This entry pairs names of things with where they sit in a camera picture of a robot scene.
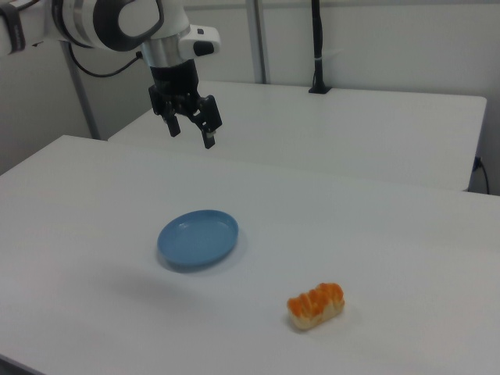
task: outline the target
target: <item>table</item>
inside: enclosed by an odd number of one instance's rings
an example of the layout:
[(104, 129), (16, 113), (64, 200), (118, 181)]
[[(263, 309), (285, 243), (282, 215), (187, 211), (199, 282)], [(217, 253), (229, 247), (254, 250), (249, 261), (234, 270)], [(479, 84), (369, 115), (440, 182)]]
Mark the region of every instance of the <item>table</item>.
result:
[(170, 137), (147, 112), (109, 141), (301, 170), (463, 191), (469, 187), (486, 99), (384, 91), (201, 82), (223, 126), (206, 151), (180, 116)]
[[(173, 218), (220, 209), (236, 248), (162, 264)], [(500, 200), (62, 137), (0, 176), (0, 353), (50, 374), (491, 374)], [(308, 333), (286, 301), (344, 312)]]

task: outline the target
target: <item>black cable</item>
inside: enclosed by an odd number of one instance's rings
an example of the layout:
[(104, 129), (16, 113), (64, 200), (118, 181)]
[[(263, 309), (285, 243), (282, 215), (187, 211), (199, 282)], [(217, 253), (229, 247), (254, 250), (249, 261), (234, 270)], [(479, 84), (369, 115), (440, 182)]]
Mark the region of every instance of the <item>black cable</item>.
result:
[(113, 77), (117, 74), (120, 74), (122, 73), (125, 69), (129, 68), (132, 64), (134, 64), (135, 62), (137, 62), (138, 60), (142, 59), (142, 53), (140, 52), (136, 52), (135, 53), (135, 58), (133, 58), (131, 61), (129, 61), (129, 63), (125, 66), (122, 66), (121, 68), (119, 68), (118, 70), (112, 72), (112, 73), (107, 73), (107, 74), (96, 74), (96, 73), (92, 73), (90, 70), (87, 70), (85, 69), (77, 60), (77, 57), (75, 56), (74, 52), (73, 52), (73, 46), (71, 45), (70, 43), (70, 46), (69, 46), (69, 50), (70, 50), (70, 56), (71, 56), (71, 59), (73, 60), (73, 62), (75, 63), (76, 66), (78, 66), (78, 69), (80, 69), (82, 72), (84, 72), (85, 74), (88, 74), (89, 76), (92, 76), (92, 77), (96, 77), (96, 78), (108, 78), (108, 77)]
[(484, 168), (483, 162), (480, 162), (480, 167), (484, 173), (484, 179), (486, 180), (486, 194), (490, 194), (490, 181), (488, 180), (488, 174), (486, 173), (486, 168)]
[(476, 156), (474, 158), (474, 164), (472, 167), (472, 171), (475, 172), (480, 168), (483, 170), (484, 180), (486, 181), (486, 194), (489, 195), (490, 194), (490, 181), (488, 179), (488, 173), (486, 172), (486, 168), (484, 168), (483, 159), (480, 156)]
[(21, 10), (28, 9), (29, 7), (31, 7), (32, 5), (35, 5), (39, 1), (40, 0), (31, 0), (30, 2), (27, 2), (26, 4), (24, 4), (24, 5), (20, 6), (19, 8), (17, 8), (17, 11), (20, 12)]

